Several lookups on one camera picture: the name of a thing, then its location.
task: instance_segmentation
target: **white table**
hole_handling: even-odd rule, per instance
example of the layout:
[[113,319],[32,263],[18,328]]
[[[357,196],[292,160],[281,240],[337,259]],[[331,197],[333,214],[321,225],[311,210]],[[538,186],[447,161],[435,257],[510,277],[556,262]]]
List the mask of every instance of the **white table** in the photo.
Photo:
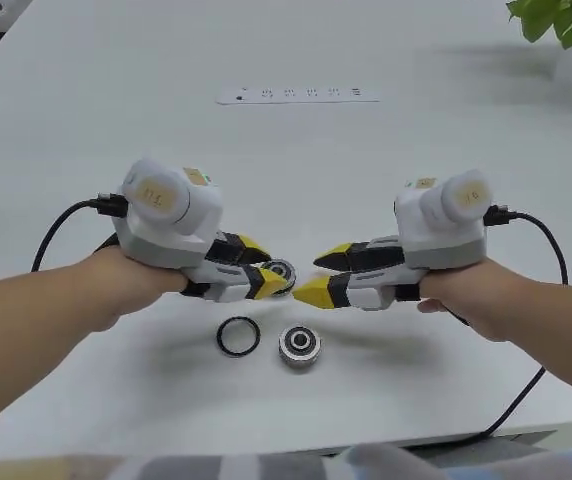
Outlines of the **white table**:
[[[300,277],[329,247],[394,233],[406,179],[477,167],[499,202],[549,224],[572,281],[572,101],[547,76],[555,53],[527,45],[501,1],[36,0],[0,44],[0,277],[28,269],[62,210],[151,154],[203,166],[224,190],[224,228]],[[214,101],[226,87],[335,83],[378,89],[382,102]],[[78,214],[46,266],[82,258],[110,230]],[[489,236],[496,259],[558,279],[534,228]],[[239,360],[214,345],[231,315],[262,327]],[[277,356],[295,322],[325,341],[305,375]],[[413,305],[324,312],[168,296],[94,335],[4,412],[0,457],[416,444],[484,429],[537,368]],[[572,388],[547,376],[502,431],[569,422]]]

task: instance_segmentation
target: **metal bearing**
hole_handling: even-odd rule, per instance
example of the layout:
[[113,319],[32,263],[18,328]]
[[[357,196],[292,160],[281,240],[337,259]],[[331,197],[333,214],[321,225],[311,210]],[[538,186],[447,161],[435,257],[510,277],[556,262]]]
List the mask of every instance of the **metal bearing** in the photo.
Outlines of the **metal bearing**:
[[276,273],[280,277],[284,278],[288,283],[284,288],[281,290],[276,291],[271,296],[272,297],[282,297],[290,292],[293,287],[295,286],[295,281],[297,280],[297,276],[295,275],[295,267],[290,262],[286,260],[282,260],[281,258],[275,258],[273,260],[269,260],[262,265],[262,268],[266,270],[270,270],[273,273]]
[[279,355],[291,368],[310,367],[319,357],[321,349],[321,337],[303,325],[289,327],[279,336]]

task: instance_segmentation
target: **power outlet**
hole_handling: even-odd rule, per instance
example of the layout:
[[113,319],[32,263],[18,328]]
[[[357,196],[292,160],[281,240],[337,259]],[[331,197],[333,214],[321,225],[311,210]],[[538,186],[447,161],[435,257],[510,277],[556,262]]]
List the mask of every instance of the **power outlet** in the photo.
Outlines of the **power outlet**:
[[379,102],[379,95],[359,87],[230,88],[217,98],[220,105],[279,103]]

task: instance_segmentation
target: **forearm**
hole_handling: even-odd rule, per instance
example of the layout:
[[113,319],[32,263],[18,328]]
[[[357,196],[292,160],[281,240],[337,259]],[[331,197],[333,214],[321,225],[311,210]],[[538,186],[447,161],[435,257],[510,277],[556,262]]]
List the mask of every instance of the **forearm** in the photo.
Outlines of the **forearm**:
[[65,267],[0,281],[0,411],[53,370],[103,307]]
[[526,281],[502,303],[508,339],[572,384],[572,287]]

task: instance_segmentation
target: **green plant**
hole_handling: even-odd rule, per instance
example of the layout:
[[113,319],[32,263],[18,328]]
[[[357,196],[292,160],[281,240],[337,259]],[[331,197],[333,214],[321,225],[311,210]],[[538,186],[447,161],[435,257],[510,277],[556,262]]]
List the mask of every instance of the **green plant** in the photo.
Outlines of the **green plant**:
[[572,47],[572,0],[515,0],[507,6],[511,18],[521,20],[529,42],[537,41],[553,27],[562,46]]

